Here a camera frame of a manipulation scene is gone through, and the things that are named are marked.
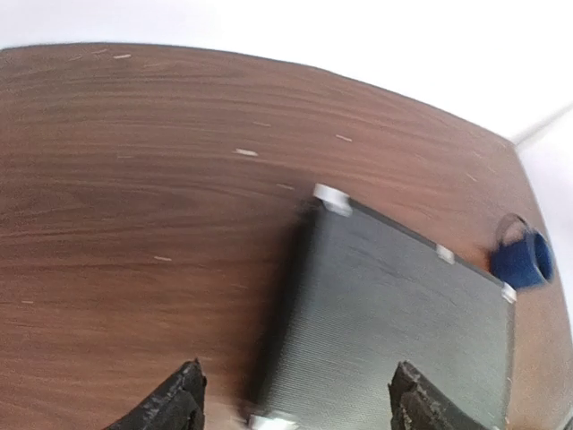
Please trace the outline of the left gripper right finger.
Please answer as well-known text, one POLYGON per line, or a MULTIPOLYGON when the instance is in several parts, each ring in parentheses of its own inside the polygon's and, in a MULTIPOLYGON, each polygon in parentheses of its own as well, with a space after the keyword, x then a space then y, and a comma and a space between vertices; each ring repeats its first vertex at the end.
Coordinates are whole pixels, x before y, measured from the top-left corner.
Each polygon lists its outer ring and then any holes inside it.
POLYGON ((389 384, 392 429, 481 429, 413 364, 398 363, 389 384))

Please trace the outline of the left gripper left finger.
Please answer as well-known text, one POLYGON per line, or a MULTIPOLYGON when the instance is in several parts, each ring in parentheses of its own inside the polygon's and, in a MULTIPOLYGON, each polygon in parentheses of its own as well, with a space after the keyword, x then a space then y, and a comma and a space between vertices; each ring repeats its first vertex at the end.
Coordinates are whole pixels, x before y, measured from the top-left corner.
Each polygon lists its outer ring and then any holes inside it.
POLYGON ((198 359, 184 362, 135 408, 107 429, 202 430, 207 378, 198 359))

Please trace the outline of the black poker case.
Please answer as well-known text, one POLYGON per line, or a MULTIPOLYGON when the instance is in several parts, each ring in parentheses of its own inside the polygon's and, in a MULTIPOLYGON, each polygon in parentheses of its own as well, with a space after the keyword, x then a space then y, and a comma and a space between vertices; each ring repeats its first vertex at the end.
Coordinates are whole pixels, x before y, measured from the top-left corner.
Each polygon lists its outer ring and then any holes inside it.
POLYGON ((387 429, 408 362, 461 429, 503 429, 516 291, 346 193, 316 185, 267 338, 251 429, 387 429))

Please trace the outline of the dark blue mug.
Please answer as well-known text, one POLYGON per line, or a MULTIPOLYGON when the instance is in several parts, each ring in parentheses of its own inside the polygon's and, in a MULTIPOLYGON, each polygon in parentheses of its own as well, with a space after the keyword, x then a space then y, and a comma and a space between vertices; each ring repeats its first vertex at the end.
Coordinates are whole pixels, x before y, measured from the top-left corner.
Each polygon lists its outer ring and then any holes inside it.
POLYGON ((496 229, 497 247, 490 256, 490 272, 513 289, 538 287, 553 281, 552 249, 543 234, 516 213, 505 215, 496 229), (520 237, 506 241, 509 231, 521 227, 520 237))

